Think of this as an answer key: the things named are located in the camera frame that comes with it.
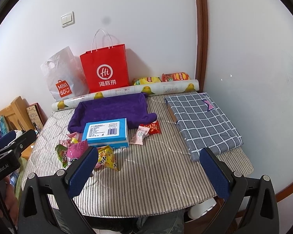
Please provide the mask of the person's left hand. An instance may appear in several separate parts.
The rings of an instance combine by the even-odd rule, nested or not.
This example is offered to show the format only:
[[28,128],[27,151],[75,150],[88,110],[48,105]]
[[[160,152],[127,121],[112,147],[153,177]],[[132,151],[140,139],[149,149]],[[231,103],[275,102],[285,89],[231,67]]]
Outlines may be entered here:
[[4,178],[4,181],[6,183],[6,198],[4,200],[4,203],[7,207],[11,220],[16,226],[18,222],[19,213],[18,200],[14,193],[14,187],[10,184],[10,177],[6,176]]

